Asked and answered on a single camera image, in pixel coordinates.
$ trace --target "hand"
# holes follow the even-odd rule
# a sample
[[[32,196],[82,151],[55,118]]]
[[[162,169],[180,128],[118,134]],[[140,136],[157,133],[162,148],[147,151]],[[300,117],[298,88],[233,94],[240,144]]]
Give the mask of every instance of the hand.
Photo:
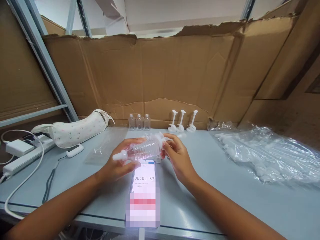
[[[132,161],[125,165],[125,161],[122,160],[113,160],[112,156],[121,152],[130,146],[130,144],[140,144],[143,143],[145,138],[127,138],[123,140],[113,151],[112,154],[107,161],[106,165],[104,165],[98,172],[95,173],[96,178],[99,183],[105,182],[115,182],[119,178],[124,175],[132,172],[136,168],[141,166],[139,161]]]
[[[167,141],[163,145],[164,150],[161,152],[161,157],[164,158],[165,155],[169,157],[178,180],[185,185],[189,181],[199,178],[199,175],[192,166],[187,148],[183,145],[180,138],[169,133],[164,133],[163,135],[171,138],[173,141]]]

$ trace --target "clear plastic sleeve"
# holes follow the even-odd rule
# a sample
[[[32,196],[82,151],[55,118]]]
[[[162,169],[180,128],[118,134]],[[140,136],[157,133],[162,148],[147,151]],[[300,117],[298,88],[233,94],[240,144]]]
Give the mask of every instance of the clear plastic sleeve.
[[[105,165],[116,146],[127,136],[129,128],[109,126],[101,133],[105,134],[100,144],[96,145],[89,152],[85,163],[92,165]]]
[[[246,162],[262,182],[319,183],[320,154],[268,127],[214,136],[235,162]]]
[[[208,131],[237,131],[237,128],[233,125],[231,121],[220,121],[216,122],[211,120],[207,126]]]

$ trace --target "bag of white pump caps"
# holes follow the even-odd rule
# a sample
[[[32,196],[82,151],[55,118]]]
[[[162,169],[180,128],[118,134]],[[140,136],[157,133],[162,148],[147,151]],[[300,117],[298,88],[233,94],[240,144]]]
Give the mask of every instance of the bag of white pump caps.
[[[320,182],[320,154],[267,127],[254,126],[250,131],[214,136],[233,161],[252,163],[264,183]]]

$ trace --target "white remote device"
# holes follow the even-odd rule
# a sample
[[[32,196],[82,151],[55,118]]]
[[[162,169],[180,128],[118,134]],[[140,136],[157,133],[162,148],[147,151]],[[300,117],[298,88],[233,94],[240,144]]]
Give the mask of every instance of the white remote device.
[[[78,153],[82,152],[84,147],[81,144],[75,145],[72,148],[67,150],[67,157],[71,158],[77,155]]]

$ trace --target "white purse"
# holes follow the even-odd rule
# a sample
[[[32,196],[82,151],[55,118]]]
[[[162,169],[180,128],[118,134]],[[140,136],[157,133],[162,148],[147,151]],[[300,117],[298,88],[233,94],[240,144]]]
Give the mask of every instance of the white purse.
[[[47,133],[60,148],[70,148],[80,144],[103,132],[108,126],[109,119],[105,111],[94,110],[87,118],[72,123],[56,122],[54,124],[41,124],[34,127],[32,133]]]

